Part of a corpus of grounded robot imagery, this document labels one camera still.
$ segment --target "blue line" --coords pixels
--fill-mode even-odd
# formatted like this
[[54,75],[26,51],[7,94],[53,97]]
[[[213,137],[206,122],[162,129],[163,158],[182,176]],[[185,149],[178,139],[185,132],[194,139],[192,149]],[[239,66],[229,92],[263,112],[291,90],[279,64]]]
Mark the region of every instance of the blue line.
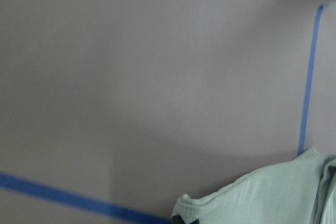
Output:
[[130,222],[141,224],[170,224],[169,220],[161,217],[123,208],[108,202],[42,185],[2,172],[0,172],[0,187]]
[[308,66],[308,73],[307,73],[307,83],[306,83],[306,93],[304,95],[304,102],[303,102],[303,110],[302,110],[302,118],[301,118],[301,129],[300,129],[300,138],[299,138],[299,146],[298,146],[298,156],[303,153],[304,149],[304,142],[306,139],[306,129],[307,129],[307,120],[308,120],[308,111],[309,111],[309,100],[310,100],[310,92],[311,92],[311,83],[313,79],[313,70],[314,70],[314,62],[315,62],[315,54],[316,54],[316,45],[317,45],[317,38],[319,33],[319,26],[320,20],[322,16],[323,9],[326,8],[327,5],[319,6],[316,17],[315,17],[315,24],[314,24],[314,31],[313,31],[313,38],[311,42],[311,49],[310,49],[310,58],[309,58],[309,66]]

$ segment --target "blue tape strip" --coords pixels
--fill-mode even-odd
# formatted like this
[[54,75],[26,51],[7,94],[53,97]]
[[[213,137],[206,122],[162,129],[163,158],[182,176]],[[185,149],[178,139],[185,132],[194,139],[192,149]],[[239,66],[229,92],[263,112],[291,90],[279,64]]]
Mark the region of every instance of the blue tape strip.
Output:
[[140,211],[123,208],[108,202],[42,185],[2,172],[0,172],[0,187],[130,222],[141,224],[170,224],[169,220],[161,217],[147,215]]
[[310,58],[309,58],[309,66],[308,66],[308,73],[307,73],[307,83],[306,83],[306,93],[304,95],[304,102],[303,102],[303,110],[302,110],[302,118],[301,118],[301,129],[300,129],[300,137],[299,137],[299,146],[298,146],[298,156],[303,153],[304,149],[304,142],[306,140],[306,129],[307,129],[307,120],[308,120],[308,111],[309,111],[309,100],[310,100],[310,91],[311,91],[311,83],[313,79],[313,70],[314,70],[314,62],[315,62],[315,54],[316,54],[316,45],[317,45],[317,38],[319,33],[319,26],[320,20],[322,16],[323,9],[326,8],[327,5],[321,5],[315,17],[315,24],[314,24],[314,31],[313,31],[313,38],[311,42],[311,49],[310,49]]

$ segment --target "fabric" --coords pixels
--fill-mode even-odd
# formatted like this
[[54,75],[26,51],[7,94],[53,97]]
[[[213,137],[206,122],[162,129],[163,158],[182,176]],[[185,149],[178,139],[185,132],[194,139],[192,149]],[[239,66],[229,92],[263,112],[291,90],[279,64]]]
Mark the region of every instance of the fabric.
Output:
[[336,156],[314,147],[201,199],[183,195],[172,223],[336,224]]

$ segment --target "light green cloth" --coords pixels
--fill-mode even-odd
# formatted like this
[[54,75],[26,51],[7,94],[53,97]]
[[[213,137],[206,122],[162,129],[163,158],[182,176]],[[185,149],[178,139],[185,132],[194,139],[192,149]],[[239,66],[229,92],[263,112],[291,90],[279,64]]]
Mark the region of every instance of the light green cloth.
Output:
[[336,224],[336,156],[314,147],[201,199],[183,195],[172,216],[199,224]]

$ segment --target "gray surface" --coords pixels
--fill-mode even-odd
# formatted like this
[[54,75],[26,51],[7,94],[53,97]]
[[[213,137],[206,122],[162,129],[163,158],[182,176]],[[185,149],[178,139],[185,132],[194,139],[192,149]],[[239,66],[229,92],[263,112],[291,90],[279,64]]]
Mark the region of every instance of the gray surface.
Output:
[[[182,193],[294,158],[325,1],[0,0],[0,170],[169,217]],[[334,153],[335,17],[308,125]],[[1,191],[2,223],[85,215],[20,197]]]

